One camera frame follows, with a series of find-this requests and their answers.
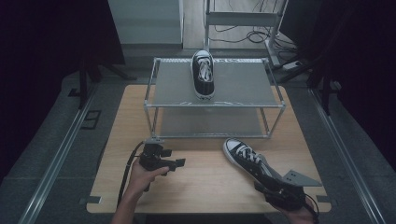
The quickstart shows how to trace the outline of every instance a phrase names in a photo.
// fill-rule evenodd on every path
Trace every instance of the shoelace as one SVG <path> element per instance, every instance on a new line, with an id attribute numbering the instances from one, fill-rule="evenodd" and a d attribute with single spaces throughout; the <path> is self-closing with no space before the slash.
<path id="1" fill-rule="evenodd" d="M 248 161 L 252 161 L 254 163 L 262 162 L 262 158 L 260 158 L 259 154 L 256 154 L 251 147 L 241 146 L 235 153 Z"/>
<path id="2" fill-rule="evenodd" d="M 210 61 L 208 58 L 198 59 L 199 67 L 199 76 L 202 81 L 212 81 L 212 70 L 210 69 Z"/>

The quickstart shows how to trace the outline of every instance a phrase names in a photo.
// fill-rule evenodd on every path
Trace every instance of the black sneaker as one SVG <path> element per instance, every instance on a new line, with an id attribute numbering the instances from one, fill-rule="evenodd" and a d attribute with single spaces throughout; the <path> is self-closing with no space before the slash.
<path id="1" fill-rule="evenodd" d="M 264 176 L 282 179 L 282 176 L 269 166 L 262 154 L 257 154 L 250 146 L 238 139 L 225 140 L 223 150 L 230 162 L 247 171 L 259 182 Z"/>
<path id="2" fill-rule="evenodd" d="M 215 94 L 213 57 L 206 50 L 198 50 L 192 56 L 191 73 L 195 94 L 200 100 L 210 100 Z"/>

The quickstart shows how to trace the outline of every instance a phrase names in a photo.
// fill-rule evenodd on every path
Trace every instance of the floor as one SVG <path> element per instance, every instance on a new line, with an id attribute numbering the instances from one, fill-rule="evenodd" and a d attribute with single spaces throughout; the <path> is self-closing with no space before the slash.
<path id="1" fill-rule="evenodd" d="M 96 125 L 90 119 L 75 120 L 82 110 L 78 110 L 79 99 L 69 93 L 78 89 L 78 74 L 66 77 L 46 120 L 0 186 L 0 223 L 17 223 L 19 220 L 23 220 L 22 223 L 109 223 L 112 214 L 90 214 L 85 205 L 123 89 L 127 85 L 147 83 L 152 57 L 190 57 L 194 48 L 131 50 L 130 46 L 124 46 L 127 65 L 119 68 L 137 80 L 123 79 L 104 67 L 100 68 L 104 77 L 99 84 L 90 83 L 91 100 L 86 107 L 86 112 L 91 115 L 100 111 Z M 266 54 L 263 50 L 231 49 L 214 49 L 212 52 L 214 57 L 265 57 Z M 282 54 L 282 58 L 290 56 L 292 52 Z M 276 78 L 286 74 L 282 69 L 275 71 Z M 329 117 L 323 115 L 318 106 L 318 92 L 306 87 L 308 76 L 301 74 L 282 86 L 290 97 L 332 203 L 329 213 L 320 214 L 320 222 L 392 223 L 396 219 L 394 170 L 336 95 L 331 96 L 332 114 Z M 76 135 L 70 134 L 72 129 L 77 130 Z M 55 161 L 59 158 L 58 151 L 65 152 L 64 159 Z M 59 162 L 57 172 L 48 170 L 52 162 Z M 47 182 L 48 194 L 37 193 L 42 189 L 40 181 L 48 174 L 55 174 L 53 182 Z M 37 209 L 36 213 L 26 215 L 29 202 L 35 202 Z M 279 213 L 138 216 L 139 223 L 264 223 L 267 218 L 273 223 L 288 223 Z"/>

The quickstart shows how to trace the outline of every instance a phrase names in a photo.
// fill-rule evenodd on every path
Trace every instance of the wooden tabletop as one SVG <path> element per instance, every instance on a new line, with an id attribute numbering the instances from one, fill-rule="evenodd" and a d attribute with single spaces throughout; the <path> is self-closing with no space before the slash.
<path id="1" fill-rule="evenodd" d="M 99 203 L 88 203 L 91 213 L 114 213 L 120 183 L 135 146 L 150 137 L 143 101 L 147 86 L 126 87 L 113 124 L 106 149 L 95 178 L 91 196 Z M 271 139 L 244 138 L 257 153 L 281 175 L 293 169 L 320 181 L 289 98 L 281 88 L 287 108 Z M 173 150 L 168 160 L 186 159 L 167 176 L 158 176 L 136 207 L 136 213 L 268 213 L 276 210 L 254 189 L 253 179 L 224 156 L 225 138 L 166 139 L 163 146 Z M 327 196 L 323 187 L 304 188 L 317 200 Z M 320 212 L 331 209 L 329 203 L 318 203 Z"/>

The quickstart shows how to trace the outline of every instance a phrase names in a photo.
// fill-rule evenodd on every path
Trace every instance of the black and white shoe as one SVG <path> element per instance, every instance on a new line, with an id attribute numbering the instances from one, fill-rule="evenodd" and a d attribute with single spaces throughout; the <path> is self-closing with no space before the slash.
<path id="1" fill-rule="evenodd" d="M 223 150 L 231 163 L 247 171 L 259 182 L 264 175 L 282 179 L 282 176 L 269 166 L 262 154 L 257 154 L 250 146 L 238 139 L 225 140 Z"/>
<path id="2" fill-rule="evenodd" d="M 210 100 L 215 94 L 213 57 L 206 50 L 198 50 L 192 56 L 191 74 L 195 94 L 200 100 Z"/>

